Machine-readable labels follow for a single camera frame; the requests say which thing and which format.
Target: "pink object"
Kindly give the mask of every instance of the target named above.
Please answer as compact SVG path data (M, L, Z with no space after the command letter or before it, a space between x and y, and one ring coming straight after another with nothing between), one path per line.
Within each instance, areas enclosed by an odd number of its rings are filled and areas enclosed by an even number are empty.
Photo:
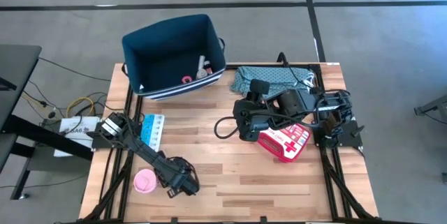
M155 173L149 169L143 169L135 175L133 187L139 193L150 193L156 188Z

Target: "red cross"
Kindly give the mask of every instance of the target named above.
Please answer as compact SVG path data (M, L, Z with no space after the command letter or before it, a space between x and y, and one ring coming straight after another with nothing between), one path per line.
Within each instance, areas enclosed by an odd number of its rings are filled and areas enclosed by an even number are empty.
M286 151L287 152L290 152L290 151L296 151L296 148L295 148L295 141L290 141L290 142L286 142L285 143L285 145L286 145Z

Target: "black desk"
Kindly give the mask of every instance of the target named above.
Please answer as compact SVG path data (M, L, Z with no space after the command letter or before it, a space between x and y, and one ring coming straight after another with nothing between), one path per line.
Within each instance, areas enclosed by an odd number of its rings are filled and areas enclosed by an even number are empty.
M28 164L36 150L35 147L17 143L18 136L40 142L45 146L85 160L93 158L90 148L12 115L25 85L36 67L41 50L40 46L0 45L0 77L16 86L15 89L0 90L0 171L2 171L9 154L16 154L28 159L11 195L13 200L17 200L22 193L30 172Z

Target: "basket handle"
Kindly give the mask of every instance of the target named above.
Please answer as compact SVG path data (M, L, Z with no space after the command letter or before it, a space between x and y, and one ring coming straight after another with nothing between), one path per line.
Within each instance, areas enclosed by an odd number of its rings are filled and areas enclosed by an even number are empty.
M222 52L225 52L225 41L222 38L219 38L222 43Z
M126 67L126 63L124 63L123 66L121 66L121 71L122 71L127 77L129 77L129 76L127 75L127 67Z

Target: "white paper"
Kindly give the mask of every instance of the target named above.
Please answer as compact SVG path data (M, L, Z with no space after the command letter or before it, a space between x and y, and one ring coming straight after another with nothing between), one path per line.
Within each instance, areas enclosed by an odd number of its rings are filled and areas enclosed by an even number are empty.
M62 119L59 132L65 132L67 133L65 137L83 146L91 148L91 141L93 139L85 133L95 131L96 124L99 122L100 119L98 117L82 117L81 123L79 124L79 126L77 126L79 120L80 117ZM72 155L60 150L54 150L54 157L67 157L67 156Z

